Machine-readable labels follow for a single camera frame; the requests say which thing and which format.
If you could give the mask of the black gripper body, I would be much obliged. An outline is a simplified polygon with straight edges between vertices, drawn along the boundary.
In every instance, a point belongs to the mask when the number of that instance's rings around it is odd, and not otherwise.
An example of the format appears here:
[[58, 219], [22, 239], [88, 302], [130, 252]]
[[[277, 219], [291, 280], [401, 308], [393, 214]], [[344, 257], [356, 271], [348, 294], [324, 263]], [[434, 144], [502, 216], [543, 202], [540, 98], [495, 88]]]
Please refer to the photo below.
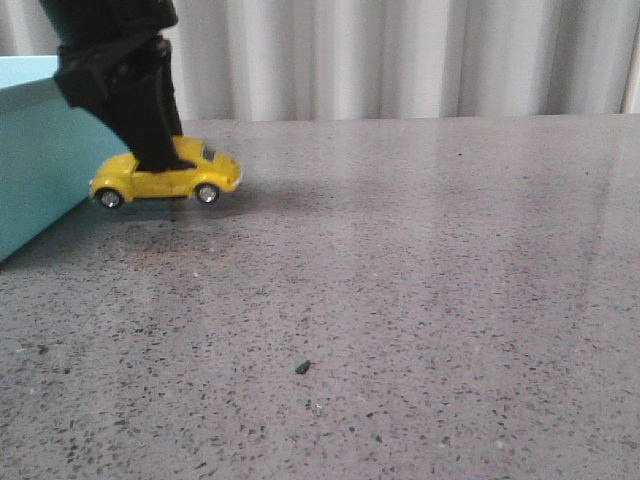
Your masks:
[[105, 102], [119, 90], [171, 72], [161, 31], [178, 22], [171, 1], [43, 1], [61, 45], [54, 78], [70, 106]]

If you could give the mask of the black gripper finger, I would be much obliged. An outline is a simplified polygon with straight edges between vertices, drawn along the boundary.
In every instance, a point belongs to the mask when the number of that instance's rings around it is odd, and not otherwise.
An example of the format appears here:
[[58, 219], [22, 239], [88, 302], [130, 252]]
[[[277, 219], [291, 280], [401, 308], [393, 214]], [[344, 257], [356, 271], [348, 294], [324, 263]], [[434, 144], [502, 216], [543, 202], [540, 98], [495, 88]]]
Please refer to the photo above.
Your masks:
[[171, 42], [153, 37], [119, 61], [107, 79], [108, 125], [144, 171], [164, 172], [178, 163], [174, 138], [183, 130], [171, 61]]

